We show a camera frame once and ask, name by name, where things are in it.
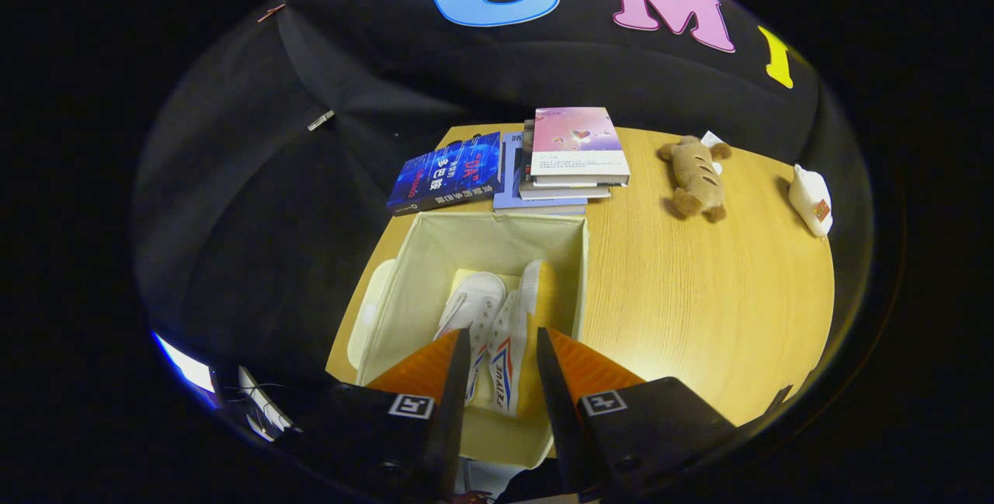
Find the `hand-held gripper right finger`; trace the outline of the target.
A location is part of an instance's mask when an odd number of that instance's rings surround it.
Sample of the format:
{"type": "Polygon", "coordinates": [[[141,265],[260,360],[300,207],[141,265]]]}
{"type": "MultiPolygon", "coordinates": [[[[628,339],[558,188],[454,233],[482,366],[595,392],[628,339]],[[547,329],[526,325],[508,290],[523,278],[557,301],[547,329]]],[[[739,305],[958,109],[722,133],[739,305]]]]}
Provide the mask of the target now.
{"type": "Polygon", "coordinates": [[[771,418],[732,425],[677,377],[643,380],[556,329],[536,354],[562,488],[582,503],[662,503],[777,442],[771,418]]]}

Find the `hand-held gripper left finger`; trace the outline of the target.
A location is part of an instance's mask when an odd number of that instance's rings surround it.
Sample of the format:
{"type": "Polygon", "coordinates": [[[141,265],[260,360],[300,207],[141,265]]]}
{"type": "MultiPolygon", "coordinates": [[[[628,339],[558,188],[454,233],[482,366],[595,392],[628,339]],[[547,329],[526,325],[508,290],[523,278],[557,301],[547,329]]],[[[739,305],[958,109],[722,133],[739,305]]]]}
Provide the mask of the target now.
{"type": "Polygon", "coordinates": [[[409,357],[425,388],[338,383],[297,418],[297,465],[362,503],[448,503],[454,490],[470,335],[409,357]]]}

